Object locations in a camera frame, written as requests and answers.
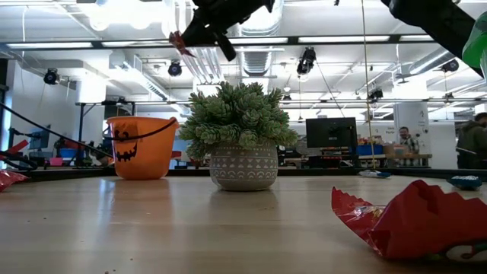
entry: crumpled wrapper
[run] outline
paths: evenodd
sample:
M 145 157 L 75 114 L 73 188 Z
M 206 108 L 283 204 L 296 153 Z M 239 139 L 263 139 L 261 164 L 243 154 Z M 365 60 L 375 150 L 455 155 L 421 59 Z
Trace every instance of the crumpled wrapper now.
M 11 186 L 13 183 L 21 182 L 26 179 L 27 177 L 22 174 L 17 174 L 15 172 L 6 170 L 0 170 L 0 193 L 9 186 Z
M 332 209 L 383 258 L 487 262 L 487 205 L 478 198 L 417 180 L 387 205 L 333 187 Z

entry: blue container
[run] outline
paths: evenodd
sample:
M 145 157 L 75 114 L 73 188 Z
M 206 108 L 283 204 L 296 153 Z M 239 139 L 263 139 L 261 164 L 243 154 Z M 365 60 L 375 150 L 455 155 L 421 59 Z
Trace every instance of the blue container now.
M 381 155 L 384 153 L 382 145 L 374 145 L 374 154 Z M 372 155 L 372 145 L 358 145 L 357 154 L 362 156 Z
M 61 158 L 73 158 L 76 156 L 78 149 L 76 148 L 61 148 L 59 149 L 59 154 Z

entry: ceiling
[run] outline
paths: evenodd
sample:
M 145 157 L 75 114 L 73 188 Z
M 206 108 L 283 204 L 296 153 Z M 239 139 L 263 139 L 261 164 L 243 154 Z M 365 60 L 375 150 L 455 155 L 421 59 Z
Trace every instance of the ceiling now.
M 389 13 L 380 0 L 364 0 L 365 3 L 365 33 L 367 35 L 388 34 L 422 34 L 417 27 L 411 27 L 396 20 Z M 340 6 L 333 6 L 328 0 L 285 0 L 282 20 L 279 25 L 279 36 L 325 36 L 325 35 L 362 35 L 362 15 L 360 0 L 341 1 Z M 155 5 L 147 8 L 147 16 L 153 21 L 147 28 L 137 30 L 129 24 L 111 24 L 106 30 L 95 31 L 90 27 L 90 17 L 75 1 L 0 1 L 0 42 L 35 42 L 35 41 L 80 41 L 80 40 L 136 40 L 136 39 L 165 39 L 161 30 L 163 17 L 158 15 L 158 3 L 144 3 Z M 190 3 L 186 3 L 186 22 L 189 23 Z M 459 6 L 473 18 L 477 18 L 487 11 L 487 1 L 463 0 Z M 236 34 L 231 30 L 229 36 Z M 293 99 L 320 99 L 331 97 L 328 87 L 337 99 L 355 99 L 356 91 L 364 87 L 368 80 L 378 76 L 391 65 L 408 64 L 418 61 L 439 48 L 436 43 L 413 44 L 381 44 L 381 45 L 333 45 L 315 46 L 317 63 L 309 74 L 306 82 L 299 82 L 295 73 L 297 60 L 304 51 L 304 46 L 276 46 L 278 52 L 273 53 L 271 69 L 268 73 L 269 88 L 290 87 Z M 170 99 L 185 100 L 193 91 L 193 75 L 183 64 L 183 73 L 178 77 L 170 77 L 167 64 L 180 56 L 175 49 L 121 49 L 127 59 L 137 56 L 144 63 L 143 72 L 151 80 L 163 88 Z M 365 66 L 367 53 L 368 65 Z M 25 60 L 35 66 L 37 61 L 80 59 L 90 66 L 103 72 L 109 79 L 109 94 L 137 96 L 144 98 L 148 91 L 133 79 L 120 74 L 116 68 L 107 67 L 107 58 L 112 50 L 63 50 L 63 51 L 30 51 L 26 52 Z M 224 73 L 225 80 L 231 83 L 241 81 L 243 72 L 240 59 L 229 62 L 220 49 L 217 50 L 218 62 Z M 15 53 L 8 53 L 17 58 Z M 393 79 L 391 72 L 389 81 L 380 83 L 385 97 L 401 98 L 402 94 L 391 93 L 398 79 Z M 430 71 L 410 81 L 426 81 L 425 97 L 442 97 L 454 88 L 481 80 L 473 70 L 460 61 L 457 72 L 447 73 Z M 487 92 L 484 86 L 461 94 L 461 97 L 478 97 Z M 473 104 L 462 104 L 452 111 L 464 111 Z M 299 108 L 300 106 L 283 106 L 284 108 Z M 313 104 L 302 104 L 301 108 L 317 107 Z M 323 108 L 336 108 L 329 104 Z M 388 111 L 392 106 L 385 106 L 380 111 Z

